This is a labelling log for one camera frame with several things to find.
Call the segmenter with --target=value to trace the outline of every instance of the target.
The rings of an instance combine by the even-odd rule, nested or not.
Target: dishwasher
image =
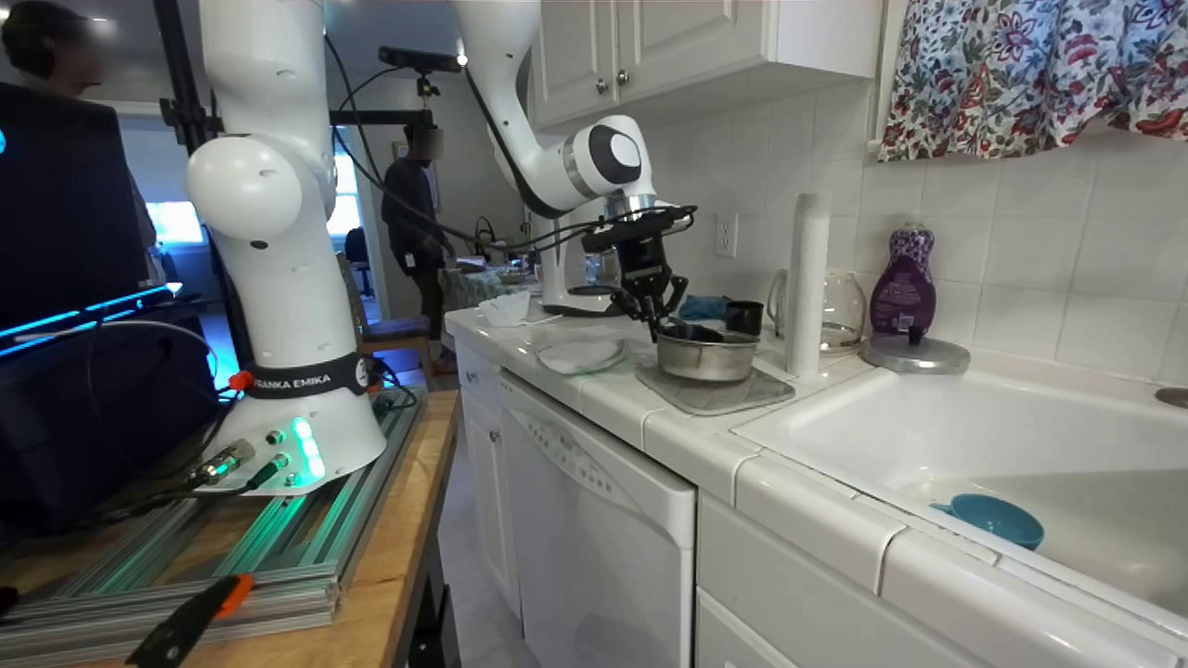
[[[690,668],[695,488],[502,374],[525,641],[544,668]]]

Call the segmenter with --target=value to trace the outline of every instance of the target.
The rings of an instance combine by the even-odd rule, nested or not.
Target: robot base
[[[368,392],[245,398],[203,448],[197,495],[301,499],[368,468],[384,448]]]

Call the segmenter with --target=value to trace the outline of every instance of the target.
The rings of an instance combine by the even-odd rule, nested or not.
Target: tiled backsplash
[[[649,121],[659,187],[701,203],[677,236],[695,291],[760,298],[791,255],[797,193],[833,193],[833,267],[864,287],[894,217],[937,231],[937,337],[1140,381],[1188,380],[1188,150],[1093,129],[1009,163],[870,163],[864,84]],[[738,255],[712,227],[738,217]]]

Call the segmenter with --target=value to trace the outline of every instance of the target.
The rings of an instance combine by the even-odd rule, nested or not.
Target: window
[[[346,152],[335,152],[335,212],[326,220],[332,236],[346,236],[348,231],[363,227],[359,220],[359,181],[357,167],[348,163]],[[201,244],[201,223],[191,199],[149,199],[149,220],[158,227],[161,244]]]

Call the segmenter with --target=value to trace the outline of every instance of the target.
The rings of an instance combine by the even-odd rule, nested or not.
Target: floral curtain
[[[1188,0],[909,0],[879,158],[1188,139]]]

